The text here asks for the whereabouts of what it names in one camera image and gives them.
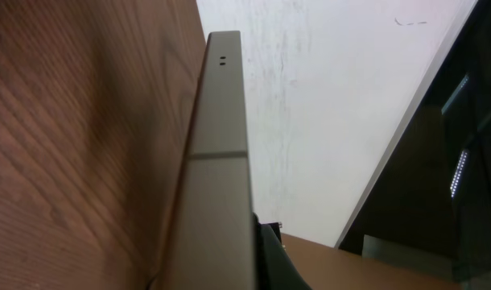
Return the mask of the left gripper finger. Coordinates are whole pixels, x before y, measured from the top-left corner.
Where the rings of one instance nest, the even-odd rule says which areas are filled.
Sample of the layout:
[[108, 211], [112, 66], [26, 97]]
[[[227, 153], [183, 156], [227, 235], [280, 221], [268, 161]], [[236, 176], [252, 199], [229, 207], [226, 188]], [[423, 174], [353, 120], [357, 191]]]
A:
[[253, 213], [257, 290], [311, 290], [283, 247], [278, 222], [261, 223]]

